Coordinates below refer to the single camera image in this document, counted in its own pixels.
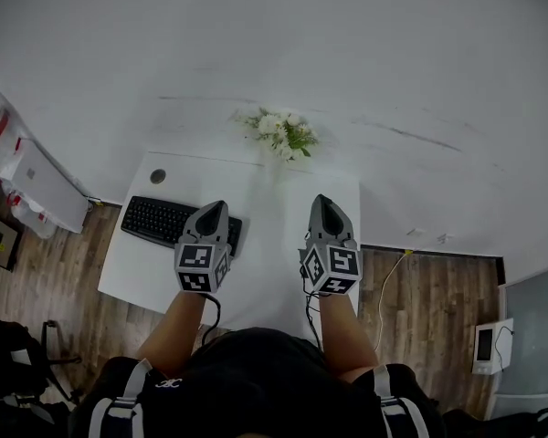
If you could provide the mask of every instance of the desk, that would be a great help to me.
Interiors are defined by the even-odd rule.
[[[162,183],[150,174],[164,169]],[[231,271],[216,294],[221,302],[220,327],[274,328],[313,339],[305,316],[299,274],[299,248],[304,248],[311,204],[319,193],[349,215],[360,235],[359,182],[283,169],[278,174],[256,164],[148,152],[134,177],[101,272],[99,291],[164,313],[180,288],[174,274],[174,251],[120,229],[134,195],[200,207],[225,200],[229,214],[243,228]],[[350,298],[357,309],[359,287]],[[318,313],[312,311],[320,329]],[[205,305],[202,322],[212,324],[214,304]]]

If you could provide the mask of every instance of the floor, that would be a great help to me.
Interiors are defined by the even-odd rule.
[[[97,291],[118,214],[115,208],[96,207],[81,235],[58,230],[42,241],[26,232],[15,271],[0,268],[0,319],[18,321],[39,338],[42,321],[52,318],[59,329],[49,341],[51,356],[82,356],[80,365],[56,367],[66,388],[87,390],[107,359],[133,354],[161,318]],[[372,342],[379,331],[381,285],[400,255],[364,254],[359,311]],[[412,367],[442,412],[460,407],[482,417],[491,381],[470,374],[473,327],[496,319],[497,306],[493,260],[408,256],[385,289],[380,358]],[[49,389],[44,399],[57,402],[60,396]]]

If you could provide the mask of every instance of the round desk hole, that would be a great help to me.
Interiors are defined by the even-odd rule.
[[[166,178],[166,172],[163,169],[156,169],[150,174],[150,181],[152,183],[162,183]]]

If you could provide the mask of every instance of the white cable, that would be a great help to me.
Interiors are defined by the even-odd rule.
[[[400,261],[402,261],[404,258],[406,258],[408,255],[410,255],[409,253],[404,253],[402,256],[400,256],[400,259],[398,259],[396,262],[395,262],[395,265],[394,267],[392,268],[392,270],[388,273],[388,275],[385,277],[384,279],[384,283],[382,284],[382,292],[380,293],[380,303],[379,305],[377,306],[377,311],[379,312],[379,315],[380,315],[380,334],[378,335],[377,337],[377,342],[375,343],[375,348],[374,348],[374,351],[377,351],[377,348],[380,347],[380,341],[382,340],[382,331],[384,330],[384,318],[382,317],[382,299],[384,298],[384,289],[385,289],[385,284],[387,283],[387,280],[390,278],[390,276],[392,275],[392,273],[395,271],[395,269],[398,267],[398,265],[400,264]]]

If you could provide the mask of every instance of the black keyboard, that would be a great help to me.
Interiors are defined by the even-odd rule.
[[[189,216],[199,208],[168,201],[133,196],[121,221],[121,230],[158,245],[174,248],[183,233]],[[227,242],[231,245],[231,256],[236,255],[241,232],[241,221],[229,218]]]

